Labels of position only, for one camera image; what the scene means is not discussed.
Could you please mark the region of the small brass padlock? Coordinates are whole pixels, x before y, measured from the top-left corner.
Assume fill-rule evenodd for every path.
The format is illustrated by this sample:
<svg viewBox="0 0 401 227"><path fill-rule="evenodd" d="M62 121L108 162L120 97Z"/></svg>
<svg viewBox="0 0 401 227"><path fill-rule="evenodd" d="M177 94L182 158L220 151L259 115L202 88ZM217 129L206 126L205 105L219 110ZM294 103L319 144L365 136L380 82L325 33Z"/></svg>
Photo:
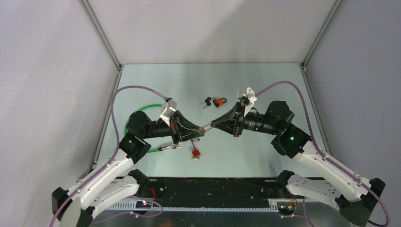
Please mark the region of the small brass padlock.
<svg viewBox="0 0 401 227"><path fill-rule="evenodd" d="M206 125L201 126L201 127L198 128L198 130L199 130L201 133L206 133L206 132L210 131L211 129L213 129L213 127L211 126L211 123L208 123L208 124L206 124Z"/></svg>

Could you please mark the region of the black keys bunch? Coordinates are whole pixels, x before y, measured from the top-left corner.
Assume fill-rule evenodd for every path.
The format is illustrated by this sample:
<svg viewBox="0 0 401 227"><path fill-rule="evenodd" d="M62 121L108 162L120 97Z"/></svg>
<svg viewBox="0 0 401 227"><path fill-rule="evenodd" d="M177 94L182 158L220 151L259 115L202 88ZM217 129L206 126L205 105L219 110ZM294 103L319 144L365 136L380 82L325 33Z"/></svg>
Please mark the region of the black keys bunch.
<svg viewBox="0 0 401 227"><path fill-rule="evenodd" d="M214 97L207 97L204 99L203 102L200 103L203 109L207 108L208 106L211 106L213 104Z"/></svg>

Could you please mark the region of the orange padlock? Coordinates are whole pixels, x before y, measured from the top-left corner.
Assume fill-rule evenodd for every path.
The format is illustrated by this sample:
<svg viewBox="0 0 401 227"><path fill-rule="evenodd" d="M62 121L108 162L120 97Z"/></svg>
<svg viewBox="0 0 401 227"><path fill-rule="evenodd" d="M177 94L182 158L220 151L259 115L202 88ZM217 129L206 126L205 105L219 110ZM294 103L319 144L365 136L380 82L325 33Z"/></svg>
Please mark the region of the orange padlock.
<svg viewBox="0 0 401 227"><path fill-rule="evenodd" d="M215 99L213 100L213 105L214 105L216 108L219 108L219 107L222 107L226 102L227 102L227 99L226 99L226 98L215 98Z"/></svg>

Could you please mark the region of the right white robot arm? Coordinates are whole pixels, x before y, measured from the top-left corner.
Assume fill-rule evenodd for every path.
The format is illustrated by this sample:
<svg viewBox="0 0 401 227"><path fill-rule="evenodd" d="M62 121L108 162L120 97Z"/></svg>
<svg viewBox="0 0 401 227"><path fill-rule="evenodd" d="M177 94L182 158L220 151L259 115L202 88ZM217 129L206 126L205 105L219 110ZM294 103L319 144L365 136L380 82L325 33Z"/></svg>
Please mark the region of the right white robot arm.
<svg viewBox="0 0 401 227"><path fill-rule="evenodd" d="M279 154L316 170L325 179L319 183L284 170L275 184L279 197L292 194L310 198L336 209L348 222L366 226L385 183L357 174L314 145L309 134L292 124L293 117L284 101L271 102L264 114L247 113L245 105L238 102L228 113L213 120L211 126L235 137L244 130L274 135L272 145Z"/></svg>

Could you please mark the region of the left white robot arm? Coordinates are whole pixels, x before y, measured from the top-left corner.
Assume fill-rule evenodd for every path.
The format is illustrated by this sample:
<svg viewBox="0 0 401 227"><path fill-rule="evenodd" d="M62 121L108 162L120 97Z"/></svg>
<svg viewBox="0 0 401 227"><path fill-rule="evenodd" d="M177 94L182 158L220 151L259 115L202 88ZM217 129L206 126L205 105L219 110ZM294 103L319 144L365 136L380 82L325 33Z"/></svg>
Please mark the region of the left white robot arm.
<svg viewBox="0 0 401 227"><path fill-rule="evenodd" d="M95 170L68 189L57 188L52 193L52 227L60 225L88 227L93 220L120 200L149 192L149 179L138 169L130 170L151 149L145 140L171 137L173 146L194 138L203 137L205 129L183 117L179 111L168 117L161 115L152 121L143 111L133 112L126 124L127 133L117 139L114 153ZM130 172L117 183L113 180L126 170Z"/></svg>

